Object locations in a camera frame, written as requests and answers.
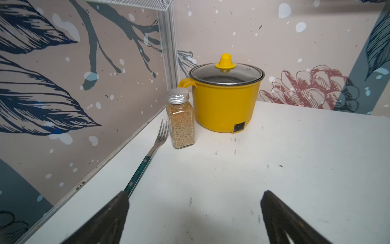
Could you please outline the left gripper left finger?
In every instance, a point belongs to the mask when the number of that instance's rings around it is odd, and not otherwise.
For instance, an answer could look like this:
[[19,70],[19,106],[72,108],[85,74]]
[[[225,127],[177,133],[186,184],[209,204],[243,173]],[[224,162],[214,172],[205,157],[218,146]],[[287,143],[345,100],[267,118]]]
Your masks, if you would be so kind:
[[63,243],[118,244],[124,230],[129,207],[127,193],[119,192]]

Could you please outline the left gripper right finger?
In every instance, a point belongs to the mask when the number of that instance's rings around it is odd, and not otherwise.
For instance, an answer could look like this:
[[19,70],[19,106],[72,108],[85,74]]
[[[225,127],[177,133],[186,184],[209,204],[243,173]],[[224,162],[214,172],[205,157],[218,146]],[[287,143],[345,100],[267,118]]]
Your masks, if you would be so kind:
[[273,192],[265,191],[261,199],[263,219],[271,244],[330,244]]

